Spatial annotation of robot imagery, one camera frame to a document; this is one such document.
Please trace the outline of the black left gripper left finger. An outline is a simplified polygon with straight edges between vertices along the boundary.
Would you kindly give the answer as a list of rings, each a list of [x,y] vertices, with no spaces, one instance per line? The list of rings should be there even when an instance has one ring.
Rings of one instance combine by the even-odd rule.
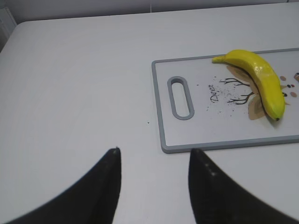
[[[121,151],[109,149],[76,183],[12,224],[111,224],[121,192]]]

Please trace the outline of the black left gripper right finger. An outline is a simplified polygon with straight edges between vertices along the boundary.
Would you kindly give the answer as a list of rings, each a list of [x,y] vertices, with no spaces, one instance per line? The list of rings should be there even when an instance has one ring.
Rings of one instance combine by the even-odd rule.
[[[199,148],[190,152],[188,188],[198,224],[298,223],[241,187]]]

